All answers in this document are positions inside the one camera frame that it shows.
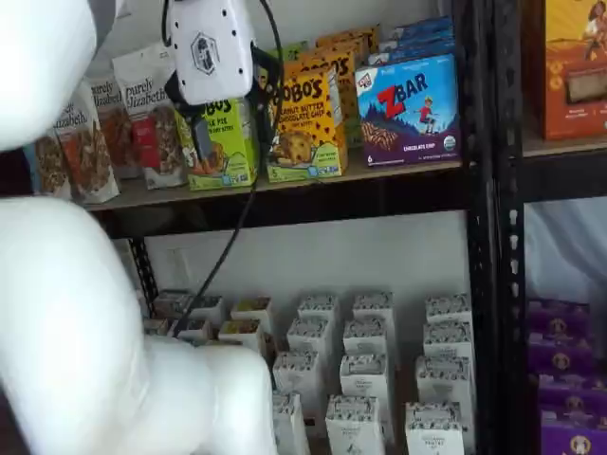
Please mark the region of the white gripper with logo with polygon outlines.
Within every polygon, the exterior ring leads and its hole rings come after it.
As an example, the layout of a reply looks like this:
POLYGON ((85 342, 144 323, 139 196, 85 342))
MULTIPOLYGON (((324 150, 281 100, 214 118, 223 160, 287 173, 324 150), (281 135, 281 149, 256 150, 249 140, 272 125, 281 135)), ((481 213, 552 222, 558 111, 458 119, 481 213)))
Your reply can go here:
POLYGON ((169 7, 177 86, 174 102, 179 133, 198 161, 212 153, 207 115, 212 101, 247 95, 261 157, 273 139, 269 106, 278 94, 281 60, 254 45, 244 1, 174 1, 169 7))

